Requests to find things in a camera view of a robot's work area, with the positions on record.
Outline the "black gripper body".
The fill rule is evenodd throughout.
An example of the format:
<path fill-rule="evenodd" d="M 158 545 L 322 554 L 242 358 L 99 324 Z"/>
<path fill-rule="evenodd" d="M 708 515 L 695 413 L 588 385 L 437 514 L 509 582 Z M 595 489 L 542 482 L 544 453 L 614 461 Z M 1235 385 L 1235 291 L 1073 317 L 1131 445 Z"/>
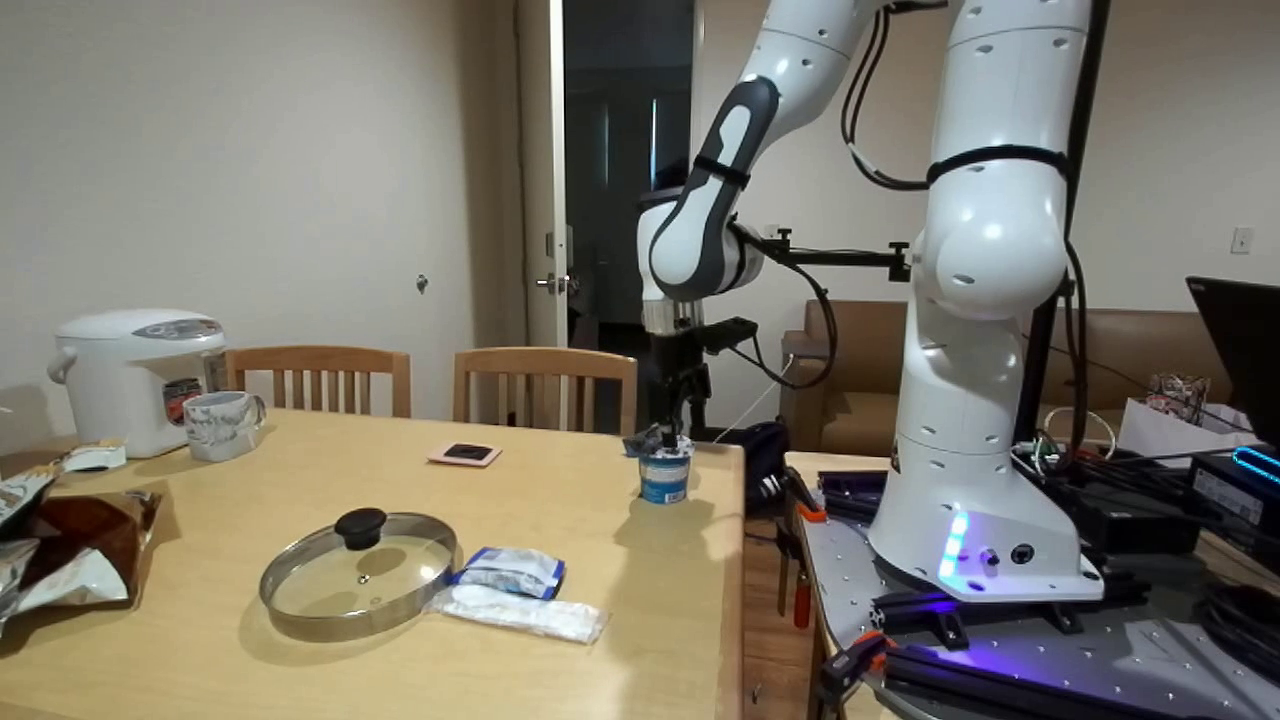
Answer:
<path fill-rule="evenodd" d="M 639 420 L 646 426 L 703 426 L 711 396 L 708 361 L 755 336 L 745 317 L 681 327 L 678 336 L 646 336 L 639 343 Z"/>

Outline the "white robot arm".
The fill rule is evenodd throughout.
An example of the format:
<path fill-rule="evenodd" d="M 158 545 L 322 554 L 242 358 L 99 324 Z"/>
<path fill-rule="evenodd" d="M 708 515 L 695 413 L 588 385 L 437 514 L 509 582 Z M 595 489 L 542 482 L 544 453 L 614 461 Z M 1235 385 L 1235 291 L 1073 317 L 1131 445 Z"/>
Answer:
<path fill-rule="evenodd" d="M 678 198 L 637 221 L 656 336 L 761 272 L 728 232 L 768 144 L 826 112 L 894 0 L 768 0 L 754 55 Z M 949 31 L 924 227 L 912 245 L 897 456 L 869 545 L 963 604 L 1079 604 L 1104 593 L 1077 524 L 1012 469 L 1021 324 L 1068 269 L 1068 126 L 1091 0 L 962 0 Z"/>

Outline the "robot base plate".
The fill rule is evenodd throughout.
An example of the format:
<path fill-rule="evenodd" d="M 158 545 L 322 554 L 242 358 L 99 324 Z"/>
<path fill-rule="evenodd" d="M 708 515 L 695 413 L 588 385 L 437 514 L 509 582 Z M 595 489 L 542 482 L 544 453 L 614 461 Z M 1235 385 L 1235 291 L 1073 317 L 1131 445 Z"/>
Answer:
<path fill-rule="evenodd" d="M 902 720 L 1280 720 L 1243 587 L 1202 557 L 1104 571 L 1023 473 L 789 461 L 816 690 Z"/>

